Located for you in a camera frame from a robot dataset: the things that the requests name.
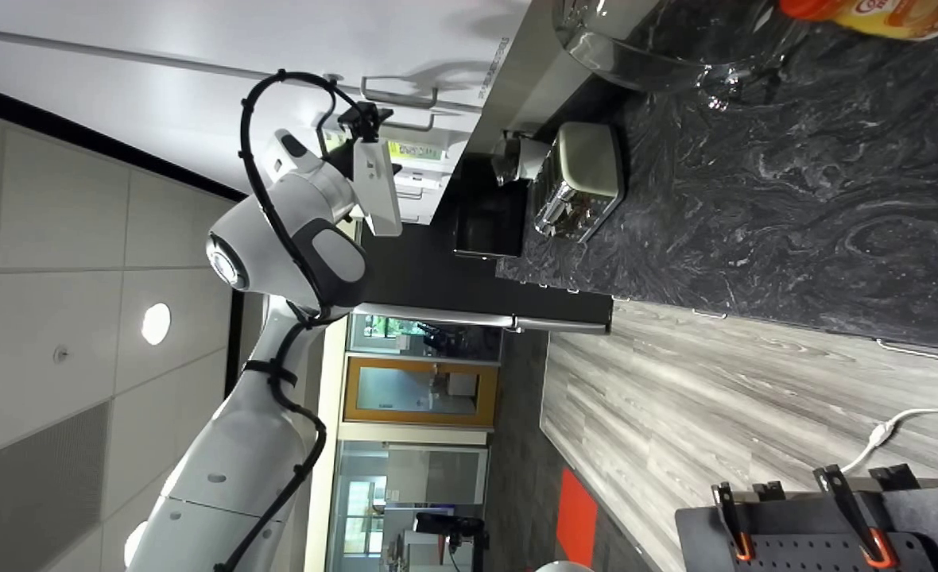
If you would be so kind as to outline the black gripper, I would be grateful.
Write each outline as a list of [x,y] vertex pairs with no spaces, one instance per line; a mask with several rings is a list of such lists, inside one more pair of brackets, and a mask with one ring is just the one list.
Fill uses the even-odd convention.
[[376,144],[381,125],[392,118],[392,109],[378,109],[376,100],[355,100],[340,115],[340,125],[353,139]]

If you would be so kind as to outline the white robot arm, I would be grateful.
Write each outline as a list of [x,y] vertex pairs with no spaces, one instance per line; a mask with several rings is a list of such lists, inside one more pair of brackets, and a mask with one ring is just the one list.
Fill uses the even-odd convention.
[[[251,146],[262,94],[277,83],[306,83],[343,100],[345,139],[310,151],[277,129],[288,168],[268,180]],[[293,514],[293,496],[310,476],[327,425],[288,391],[321,332],[345,316],[370,283],[363,246],[340,227],[358,214],[371,234],[405,230],[397,188],[376,100],[355,100],[338,80],[277,68],[251,84],[239,115],[239,158],[251,194],[207,230],[207,264],[233,289],[280,301],[262,316],[239,381],[168,470],[149,514],[125,540],[125,572],[269,572]]]

